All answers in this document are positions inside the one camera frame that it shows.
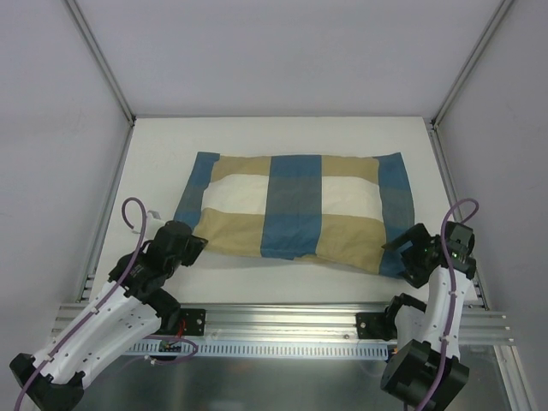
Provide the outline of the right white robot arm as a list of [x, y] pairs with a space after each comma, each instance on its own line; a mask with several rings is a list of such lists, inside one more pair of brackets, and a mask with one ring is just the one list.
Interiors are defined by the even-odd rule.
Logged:
[[444, 410], [468, 381], [459, 330], [476, 273], [474, 242], [471, 228], [446, 222], [438, 235], [417, 223], [384, 245], [399, 254], [410, 285], [428, 288], [427, 301], [401, 294], [384, 312], [384, 329], [397, 347], [380, 387], [405, 408]]

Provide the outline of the blue tan white checked pillowcase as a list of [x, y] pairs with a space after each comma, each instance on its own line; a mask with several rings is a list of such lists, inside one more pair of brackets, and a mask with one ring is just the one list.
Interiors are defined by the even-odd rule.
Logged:
[[399, 277], [386, 249], [415, 222], [401, 153], [232, 157], [199, 152], [174, 218], [208, 249], [244, 257], [310, 259]]

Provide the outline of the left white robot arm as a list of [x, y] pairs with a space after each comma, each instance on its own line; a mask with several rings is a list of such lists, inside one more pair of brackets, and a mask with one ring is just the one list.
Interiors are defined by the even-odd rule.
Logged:
[[185, 311], [165, 289], [182, 266], [192, 265], [206, 248], [185, 223], [169, 221], [151, 240], [122, 256], [96, 297], [41, 350], [19, 353], [9, 364], [21, 387], [40, 410], [72, 410], [85, 389], [137, 342], [180, 342], [184, 332], [200, 336], [205, 313]]

